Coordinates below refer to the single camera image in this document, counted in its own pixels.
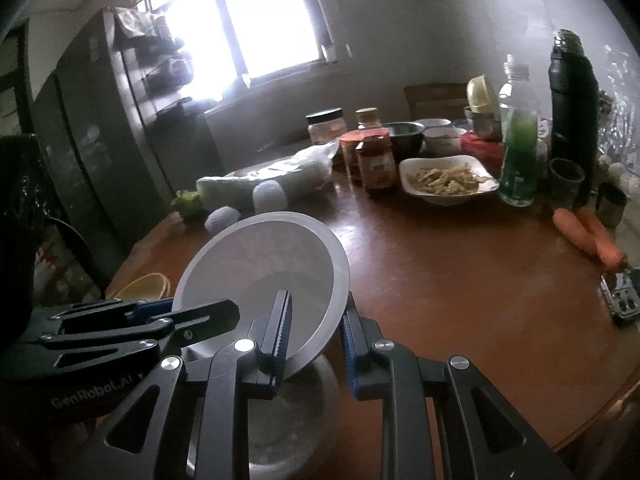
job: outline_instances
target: white plastic bowl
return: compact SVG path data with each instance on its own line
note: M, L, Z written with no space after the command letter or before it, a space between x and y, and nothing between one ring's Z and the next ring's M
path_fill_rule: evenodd
M299 213L271 212L228 227L189 263L173 310L221 298L240 308L232 332L191 345L198 357L245 337L252 320L268 316L278 290L291 293L293 316L284 377L318 356L338 327L349 295L349 263L322 222Z
M407 175L418 173L418 171L421 170L430 170L432 168L445 169L450 168L451 166L458 166L459 164L467 164L474 174L490 177L491 180L487 180L486 182L479 184L478 191L475 193L461 196L444 196L417 190L407 179ZM418 196L435 205L462 204L475 196L491 193L499 187L497 180L491 176L491 174L482 165L482 162L470 155L445 156L443 158L408 158L400 163L399 173L402 189L404 189L405 193Z

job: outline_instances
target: stainless steel bowl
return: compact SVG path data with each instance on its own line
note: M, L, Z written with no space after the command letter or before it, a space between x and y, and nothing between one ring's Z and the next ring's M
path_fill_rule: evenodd
M500 117L493 114L479 114L465 107L465 117L468 126L483 140L502 140Z
M418 154L424 140L422 133L425 126L409 122L385 123L382 126L389 130L396 162Z

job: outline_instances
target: bottle cap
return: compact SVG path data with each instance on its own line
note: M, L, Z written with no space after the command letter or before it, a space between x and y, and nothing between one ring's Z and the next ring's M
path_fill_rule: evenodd
M529 65L518 62L513 54L507 54L504 73L507 78L529 79Z
M584 56L580 36L567 28L561 28L554 32L554 47L558 48L562 52L569 52L571 54L577 54L578 56Z
M360 124L375 123L379 121L377 108L361 108L356 110L356 117Z

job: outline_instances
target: window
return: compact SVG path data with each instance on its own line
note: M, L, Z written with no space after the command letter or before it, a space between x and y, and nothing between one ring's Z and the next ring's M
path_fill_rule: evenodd
M164 12L194 65L193 98L222 99L240 78L262 82L319 62L331 43L318 0L137 0Z

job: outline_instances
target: plastic bag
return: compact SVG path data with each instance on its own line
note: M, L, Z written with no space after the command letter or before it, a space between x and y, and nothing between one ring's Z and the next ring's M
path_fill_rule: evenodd
M613 87L613 98L600 96L598 148L613 162L623 163L637 173L640 129L636 108L640 103L638 95L638 74L631 68L629 54L615 46L605 46L609 69L609 81Z
M287 200L322 189L331 180L331 171L338 141L311 146L293 156L281 158L234 171L225 176L204 176L196 182L196 189L204 207L214 211L228 205L238 211L254 208L254 187L267 180L278 182Z

